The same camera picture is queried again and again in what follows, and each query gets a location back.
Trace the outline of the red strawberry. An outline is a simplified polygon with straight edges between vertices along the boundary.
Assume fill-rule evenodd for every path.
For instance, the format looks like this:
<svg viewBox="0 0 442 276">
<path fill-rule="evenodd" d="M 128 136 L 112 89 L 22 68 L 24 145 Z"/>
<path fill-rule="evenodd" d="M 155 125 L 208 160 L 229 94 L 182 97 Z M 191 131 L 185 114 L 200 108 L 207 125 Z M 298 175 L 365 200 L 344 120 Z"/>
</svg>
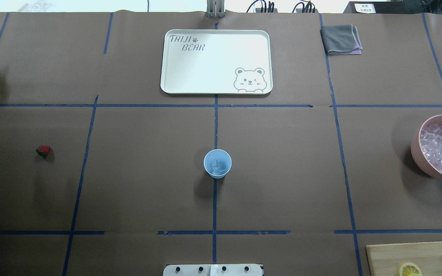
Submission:
<svg viewBox="0 0 442 276">
<path fill-rule="evenodd" d="M 51 147 L 47 145 L 41 145 L 36 149 L 36 152 L 39 156 L 47 157 L 51 152 Z"/>
</svg>

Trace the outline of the light blue cup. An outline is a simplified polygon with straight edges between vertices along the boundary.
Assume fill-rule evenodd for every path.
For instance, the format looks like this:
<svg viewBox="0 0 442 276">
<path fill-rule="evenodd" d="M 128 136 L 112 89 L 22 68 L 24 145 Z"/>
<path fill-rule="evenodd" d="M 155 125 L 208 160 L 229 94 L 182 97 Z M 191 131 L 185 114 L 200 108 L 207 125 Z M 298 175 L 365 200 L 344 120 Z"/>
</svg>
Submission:
<svg viewBox="0 0 442 276">
<path fill-rule="evenodd" d="M 210 173 L 208 172 L 208 170 L 209 170 L 209 168 L 210 168 L 210 161 L 212 161 L 213 159 L 217 159 L 217 160 L 220 160 L 220 161 L 224 161 L 224 162 L 226 162 L 226 165 L 227 165 L 228 171 L 227 171 L 224 175 L 216 176 L 216 175 L 212 175 L 212 174 L 210 174 Z M 221 178 L 223 178 L 224 176 L 226 176 L 226 174 L 228 174 L 228 172 L 231 170 L 231 167 L 232 167 L 232 158 L 231 158 L 231 156 L 228 154 L 228 152 L 226 152 L 226 151 L 223 150 L 223 149 L 213 149 L 213 150 L 207 152 L 206 156 L 204 157 L 203 164 L 204 164 L 204 169 L 205 169 L 205 171 L 207 171 L 207 173 L 208 173 L 211 177 L 213 177 L 214 179 L 221 179 Z"/>
</svg>

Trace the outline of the cream bear tray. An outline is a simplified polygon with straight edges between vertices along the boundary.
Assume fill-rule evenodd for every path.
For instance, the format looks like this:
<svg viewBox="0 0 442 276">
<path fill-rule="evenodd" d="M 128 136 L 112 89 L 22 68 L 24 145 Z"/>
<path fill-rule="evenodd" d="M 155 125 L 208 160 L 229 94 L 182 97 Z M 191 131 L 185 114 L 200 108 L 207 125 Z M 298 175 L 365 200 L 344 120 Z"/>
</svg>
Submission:
<svg viewBox="0 0 442 276">
<path fill-rule="evenodd" d="M 160 86 L 167 94 L 268 94 L 274 86 L 269 34 L 263 30 L 169 30 Z"/>
</svg>

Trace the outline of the grey folded cloth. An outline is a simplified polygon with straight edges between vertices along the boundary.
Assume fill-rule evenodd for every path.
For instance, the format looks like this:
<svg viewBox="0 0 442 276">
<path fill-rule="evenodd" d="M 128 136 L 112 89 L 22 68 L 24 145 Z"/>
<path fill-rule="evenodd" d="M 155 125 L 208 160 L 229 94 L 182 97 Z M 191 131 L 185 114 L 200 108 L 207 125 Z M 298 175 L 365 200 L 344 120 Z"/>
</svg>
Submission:
<svg viewBox="0 0 442 276">
<path fill-rule="evenodd" d="M 363 52 L 358 28 L 353 24 L 322 26 L 320 32 L 328 55 L 360 55 Z"/>
</svg>

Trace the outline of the wooden cutting board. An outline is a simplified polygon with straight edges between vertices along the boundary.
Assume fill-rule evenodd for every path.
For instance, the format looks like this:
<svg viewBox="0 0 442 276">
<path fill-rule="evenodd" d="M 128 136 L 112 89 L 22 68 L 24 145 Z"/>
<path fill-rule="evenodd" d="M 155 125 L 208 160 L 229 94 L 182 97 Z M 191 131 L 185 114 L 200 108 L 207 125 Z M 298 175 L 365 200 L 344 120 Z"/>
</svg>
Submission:
<svg viewBox="0 0 442 276">
<path fill-rule="evenodd" d="M 372 276 L 398 276 L 411 263 L 423 276 L 442 276 L 442 241 L 368 245 L 366 253 Z"/>
</svg>

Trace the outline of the lemon slices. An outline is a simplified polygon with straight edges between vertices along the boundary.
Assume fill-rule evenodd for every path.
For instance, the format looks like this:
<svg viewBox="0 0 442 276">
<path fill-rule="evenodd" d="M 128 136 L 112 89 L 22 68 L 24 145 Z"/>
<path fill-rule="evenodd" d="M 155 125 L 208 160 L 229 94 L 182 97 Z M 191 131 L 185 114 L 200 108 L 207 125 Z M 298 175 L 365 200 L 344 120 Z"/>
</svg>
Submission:
<svg viewBox="0 0 442 276">
<path fill-rule="evenodd" d="M 398 269 L 399 276 L 423 276 L 419 266 L 414 263 L 403 263 Z"/>
</svg>

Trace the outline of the aluminium frame post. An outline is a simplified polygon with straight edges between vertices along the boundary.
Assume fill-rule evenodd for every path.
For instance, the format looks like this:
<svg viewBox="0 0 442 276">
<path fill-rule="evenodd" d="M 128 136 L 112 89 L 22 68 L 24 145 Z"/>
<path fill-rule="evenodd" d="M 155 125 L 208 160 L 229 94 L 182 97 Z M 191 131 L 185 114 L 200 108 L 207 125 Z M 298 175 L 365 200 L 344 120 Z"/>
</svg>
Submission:
<svg viewBox="0 0 442 276">
<path fill-rule="evenodd" d="M 226 15 L 224 0 L 207 0 L 206 1 L 206 17 L 223 18 Z"/>
</svg>

